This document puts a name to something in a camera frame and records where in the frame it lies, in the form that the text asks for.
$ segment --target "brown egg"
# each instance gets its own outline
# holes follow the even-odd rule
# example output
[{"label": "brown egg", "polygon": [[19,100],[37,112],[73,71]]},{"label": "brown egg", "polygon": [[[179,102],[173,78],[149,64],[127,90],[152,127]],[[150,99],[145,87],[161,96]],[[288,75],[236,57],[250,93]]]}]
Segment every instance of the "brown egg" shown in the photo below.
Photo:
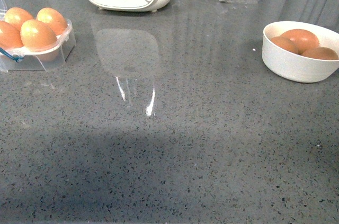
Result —
[{"label": "brown egg", "polygon": [[28,11],[17,7],[10,8],[4,17],[4,21],[13,25],[18,31],[21,30],[23,22],[29,19],[34,19],[34,17]]},{"label": "brown egg", "polygon": [[319,40],[315,34],[304,29],[293,29],[284,32],[281,37],[285,37],[293,41],[301,55],[308,49],[319,47]]},{"label": "brown egg", "polygon": [[289,52],[292,52],[292,53],[296,53],[298,54],[298,48],[297,46],[295,45],[295,43],[293,41],[291,41],[290,39],[288,38],[285,38],[285,37],[281,37],[281,36],[277,36],[277,37],[273,37],[271,39],[271,41],[276,44],[278,47],[286,50],[286,51],[289,51]]},{"label": "brown egg", "polygon": [[53,8],[41,9],[38,12],[37,20],[48,24],[56,35],[62,34],[68,26],[65,18]]},{"label": "brown egg", "polygon": [[35,52],[37,49],[44,51],[56,44],[57,36],[53,30],[45,23],[31,19],[21,26],[21,40],[25,47]]},{"label": "brown egg", "polygon": [[20,32],[5,21],[0,21],[0,43],[5,48],[21,48],[23,46]]},{"label": "brown egg", "polygon": [[309,58],[320,59],[320,60],[338,60],[337,53],[331,49],[326,47],[317,47],[313,49],[309,49],[301,54],[302,56],[306,56]]}]

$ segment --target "countertop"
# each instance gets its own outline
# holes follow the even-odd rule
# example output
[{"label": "countertop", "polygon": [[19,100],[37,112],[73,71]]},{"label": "countertop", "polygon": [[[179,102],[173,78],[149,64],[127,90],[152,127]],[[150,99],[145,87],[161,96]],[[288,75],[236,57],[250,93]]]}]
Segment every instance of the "countertop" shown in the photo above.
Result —
[{"label": "countertop", "polygon": [[263,28],[339,31],[338,0],[5,0],[73,23],[54,71],[0,73],[0,222],[338,223],[339,71],[303,84]]}]

